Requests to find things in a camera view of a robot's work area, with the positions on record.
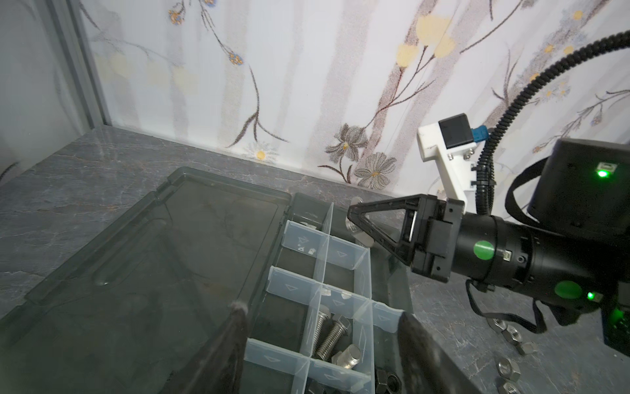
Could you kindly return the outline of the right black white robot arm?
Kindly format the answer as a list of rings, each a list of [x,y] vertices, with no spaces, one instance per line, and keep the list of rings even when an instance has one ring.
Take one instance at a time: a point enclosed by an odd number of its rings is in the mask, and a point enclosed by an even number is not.
[[[533,321],[499,313],[544,333],[547,305],[561,326],[600,311],[604,343],[629,352],[629,147],[562,138],[550,156],[527,167],[492,214],[494,154],[528,102],[564,72],[629,46],[612,34],[552,64],[529,82],[493,128],[473,128],[464,114],[418,129],[423,161],[433,161],[446,191],[358,203],[347,217],[418,275],[447,282],[466,277],[466,291],[503,287],[529,296]]]

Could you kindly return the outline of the black hex nut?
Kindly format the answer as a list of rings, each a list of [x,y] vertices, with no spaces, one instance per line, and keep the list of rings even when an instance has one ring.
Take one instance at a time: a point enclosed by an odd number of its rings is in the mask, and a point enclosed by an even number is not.
[[[401,393],[402,383],[396,374],[385,369],[376,369],[375,394]]]

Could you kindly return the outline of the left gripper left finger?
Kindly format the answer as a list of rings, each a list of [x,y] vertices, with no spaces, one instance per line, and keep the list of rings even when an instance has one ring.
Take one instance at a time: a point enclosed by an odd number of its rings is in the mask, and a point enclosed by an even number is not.
[[[238,393],[249,333],[248,310],[245,303],[233,302],[217,335],[208,339],[184,368],[171,373],[162,392]]]

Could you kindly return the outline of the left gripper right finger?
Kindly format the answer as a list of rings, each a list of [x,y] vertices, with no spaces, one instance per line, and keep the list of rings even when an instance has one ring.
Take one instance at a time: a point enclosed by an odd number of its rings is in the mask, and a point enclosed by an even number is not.
[[[480,393],[409,312],[400,315],[397,338],[403,383],[408,393]]]

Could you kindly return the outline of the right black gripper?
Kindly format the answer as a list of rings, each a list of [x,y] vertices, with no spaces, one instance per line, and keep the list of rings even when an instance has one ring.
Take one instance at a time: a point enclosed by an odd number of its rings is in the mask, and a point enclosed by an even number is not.
[[[464,213],[462,200],[411,195],[351,205],[347,218],[414,274],[448,282]]]

